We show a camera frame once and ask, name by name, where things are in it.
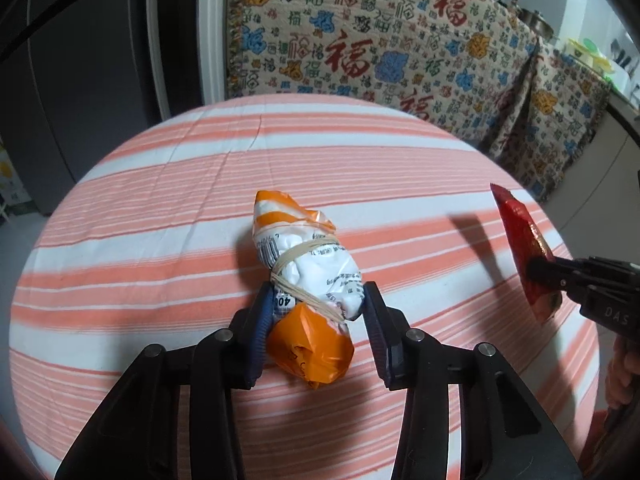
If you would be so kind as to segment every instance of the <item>human hand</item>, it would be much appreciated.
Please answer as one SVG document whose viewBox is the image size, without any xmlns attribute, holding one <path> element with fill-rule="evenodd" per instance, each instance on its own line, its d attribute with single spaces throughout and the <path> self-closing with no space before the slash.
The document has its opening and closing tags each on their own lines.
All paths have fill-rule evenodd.
<svg viewBox="0 0 640 480">
<path fill-rule="evenodd" d="M 625 340 L 616 336 L 613 343 L 613 359 L 607 367 L 605 399 L 610 408 L 619 409 L 629 404 L 634 396 L 631 381 L 634 375 L 640 375 L 640 354 L 627 352 Z"/>
</svg>

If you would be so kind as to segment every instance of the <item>red package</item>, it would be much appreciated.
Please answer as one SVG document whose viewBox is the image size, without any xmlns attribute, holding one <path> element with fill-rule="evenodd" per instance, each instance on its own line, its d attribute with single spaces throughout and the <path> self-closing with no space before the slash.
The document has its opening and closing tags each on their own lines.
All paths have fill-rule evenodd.
<svg viewBox="0 0 640 480">
<path fill-rule="evenodd" d="M 525 205 L 497 184 L 491 184 L 491 192 L 498 204 L 524 294 L 536 320 L 544 323 L 560 308 L 562 293 L 528 280 L 527 265 L 537 256 L 552 262 L 554 255 Z"/>
</svg>

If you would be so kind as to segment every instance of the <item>table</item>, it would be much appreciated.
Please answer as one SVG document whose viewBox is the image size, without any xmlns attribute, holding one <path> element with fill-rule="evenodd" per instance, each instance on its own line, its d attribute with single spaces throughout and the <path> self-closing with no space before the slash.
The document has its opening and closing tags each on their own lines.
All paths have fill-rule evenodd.
<svg viewBox="0 0 640 480">
<path fill-rule="evenodd" d="M 259 189 L 321 208 L 412 326 L 465 348 L 493 342 L 578 454 L 596 394 L 596 329 L 567 299 L 537 325 L 490 182 L 526 202 L 555 254 L 568 256 L 503 170 L 390 108 L 327 95 L 240 98 L 129 140 L 52 215 L 15 293 L 12 381 L 38 464 L 54 475 L 144 346 L 195 344 L 251 302 L 267 276 L 251 238 Z M 268 367 L 234 395 L 248 478 L 390 477 L 403 393 L 378 379 L 362 318 L 350 329 L 353 363 L 336 383 L 313 391 Z M 452 388 L 450 478 L 459 454 Z"/>
</svg>

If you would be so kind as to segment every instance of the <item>gray floor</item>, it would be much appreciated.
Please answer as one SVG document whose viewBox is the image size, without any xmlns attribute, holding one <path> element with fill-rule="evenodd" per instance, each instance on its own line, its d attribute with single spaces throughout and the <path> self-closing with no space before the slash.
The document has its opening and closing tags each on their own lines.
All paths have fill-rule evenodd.
<svg viewBox="0 0 640 480">
<path fill-rule="evenodd" d="M 15 284 L 47 219 L 38 213 L 9 216 L 0 225 L 0 416 L 23 449 L 28 450 L 15 411 L 9 374 L 9 318 Z"/>
</svg>

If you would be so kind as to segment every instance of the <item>striped tablecloth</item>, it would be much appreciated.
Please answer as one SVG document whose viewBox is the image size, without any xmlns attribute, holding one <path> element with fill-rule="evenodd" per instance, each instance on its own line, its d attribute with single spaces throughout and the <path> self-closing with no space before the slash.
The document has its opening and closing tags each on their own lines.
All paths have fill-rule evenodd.
<svg viewBox="0 0 640 480">
<path fill-rule="evenodd" d="M 120 373 L 147 344 L 195 344 L 250 303 L 266 272 L 252 245 L 259 189 L 321 208 L 387 304 L 447 344 L 493 342 L 578 453 L 598 375 L 596 329 L 565 300 L 535 322 L 489 183 L 529 205 L 503 170 L 437 127 L 323 95 L 241 98 L 173 118 L 108 155 L 66 197 L 18 284 L 10 327 L 15 400 L 53 477 Z M 346 377 L 313 391 L 268 367 L 235 394 L 250 479 L 388 479 L 404 393 L 376 375 L 362 318 Z M 450 478 L 460 412 L 450 389 Z"/>
</svg>

